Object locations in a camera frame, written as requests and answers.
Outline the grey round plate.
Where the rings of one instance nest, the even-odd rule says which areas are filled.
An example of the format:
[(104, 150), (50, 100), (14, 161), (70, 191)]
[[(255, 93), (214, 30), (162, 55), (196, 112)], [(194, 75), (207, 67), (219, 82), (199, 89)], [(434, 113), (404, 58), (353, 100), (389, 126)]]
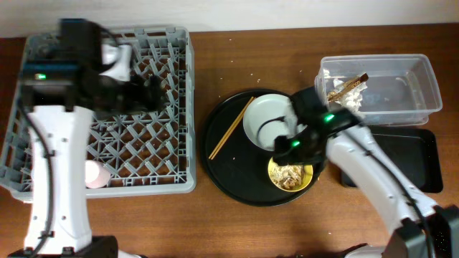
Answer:
[(248, 106), (243, 118), (243, 128), (248, 139), (258, 148), (274, 151), (278, 136), (292, 138), (306, 128), (298, 124), (290, 98), (280, 94), (256, 97)]

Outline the gold brown snack wrapper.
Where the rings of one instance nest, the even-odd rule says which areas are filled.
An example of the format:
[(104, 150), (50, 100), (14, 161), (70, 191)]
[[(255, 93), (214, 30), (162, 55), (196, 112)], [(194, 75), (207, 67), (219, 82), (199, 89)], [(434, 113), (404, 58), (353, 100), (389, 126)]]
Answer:
[(352, 91), (354, 88), (360, 86), (362, 83), (366, 82), (369, 79), (367, 73), (359, 75), (343, 84), (341, 84), (341, 88), (331, 91), (327, 94), (327, 101), (334, 102), (343, 97), (348, 92)]

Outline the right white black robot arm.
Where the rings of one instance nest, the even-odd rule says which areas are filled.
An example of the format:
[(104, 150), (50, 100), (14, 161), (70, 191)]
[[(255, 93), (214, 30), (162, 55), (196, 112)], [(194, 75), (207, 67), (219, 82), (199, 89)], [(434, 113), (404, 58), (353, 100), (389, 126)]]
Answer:
[(280, 166), (330, 161), (369, 199), (391, 237), (384, 247), (360, 244), (341, 257), (457, 257), (458, 207), (442, 208), (388, 158), (370, 129), (346, 108), (330, 111), (312, 87), (289, 97), (292, 136), (274, 141)]

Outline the food scraps with rice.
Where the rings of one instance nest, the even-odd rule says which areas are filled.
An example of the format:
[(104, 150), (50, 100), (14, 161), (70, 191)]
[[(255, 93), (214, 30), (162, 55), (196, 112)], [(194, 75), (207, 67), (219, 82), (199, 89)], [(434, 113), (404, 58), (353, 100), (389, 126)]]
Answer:
[(290, 191), (302, 185), (304, 169), (301, 166), (275, 165), (268, 174), (276, 186)]

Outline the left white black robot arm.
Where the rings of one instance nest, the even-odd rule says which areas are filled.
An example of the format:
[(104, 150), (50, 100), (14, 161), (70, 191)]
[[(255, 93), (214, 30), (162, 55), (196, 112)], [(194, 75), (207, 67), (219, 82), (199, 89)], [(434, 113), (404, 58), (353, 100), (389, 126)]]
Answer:
[(15, 257), (124, 257), (114, 236), (94, 236), (85, 161), (94, 114), (149, 113), (164, 106), (160, 79), (132, 75), (133, 49), (103, 39), (86, 19), (62, 19), (56, 50), (24, 64), (16, 106), (32, 144), (32, 214)]

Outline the yellow plastic bowl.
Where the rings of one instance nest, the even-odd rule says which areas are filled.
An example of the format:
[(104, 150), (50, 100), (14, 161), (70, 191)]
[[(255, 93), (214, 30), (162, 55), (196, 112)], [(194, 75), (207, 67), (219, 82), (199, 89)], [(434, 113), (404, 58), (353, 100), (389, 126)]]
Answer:
[[(268, 162), (268, 171), (269, 171), (273, 166), (275, 166), (275, 165), (280, 166), (280, 165), (278, 165), (278, 164), (271, 158), (271, 159), (269, 160), (269, 162)], [(304, 165), (304, 166), (303, 166), (303, 165), (288, 165), (288, 166), (301, 166), (301, 167), (304, 169), (303, 183), (302, 183), (301, 186), (299, 186), (299, 187), (297, 187), (297, 188), (295, 188), (295, 189), (293, 189), (293, 190), (290, 190), (290, 191), (289, 191), (289, 190), (283, 190), (283, 189), (281, 189), (280, 187), (276, 186), (276, 185), (272, 182), (272, 180), (270, 179), (270, 176), (269, 176), (269, 174), (268, 174), (269, 179), (271, 180), (271, 182), (272, 182), (276, 187), (278, 187), (280, 190), (282, 190), (282, 191), (297, 192), (297, 191), (301, 191), (301, 190), (305, 189), (305, 188), (311, 183), (311, 181), (312, 181), (312, 179), (313, 179), (313, 166), (311, 166), (311, 165)]]

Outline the white tissue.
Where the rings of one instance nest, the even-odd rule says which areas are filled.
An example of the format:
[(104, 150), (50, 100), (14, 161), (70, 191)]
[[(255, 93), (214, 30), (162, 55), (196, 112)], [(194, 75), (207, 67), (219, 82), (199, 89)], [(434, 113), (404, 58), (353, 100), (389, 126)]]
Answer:
[(362, 92), (367, 88), (366, 83), (363, 82), (351, 91), (347, 92), (344, 96), (335, 101), (336, 104), (349, 109), (352, 112), (358, 112), (361, 107), (363, 96)]

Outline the pink plastic cup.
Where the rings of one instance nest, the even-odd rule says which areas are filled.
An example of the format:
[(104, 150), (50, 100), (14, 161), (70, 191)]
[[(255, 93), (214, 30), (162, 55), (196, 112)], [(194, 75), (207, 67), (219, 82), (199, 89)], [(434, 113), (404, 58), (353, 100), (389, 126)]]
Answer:
[(85, 162), (85, 185), (88, 188), (102, 188), (108, 184), (110, 172), (98, 161), (86, 160)]

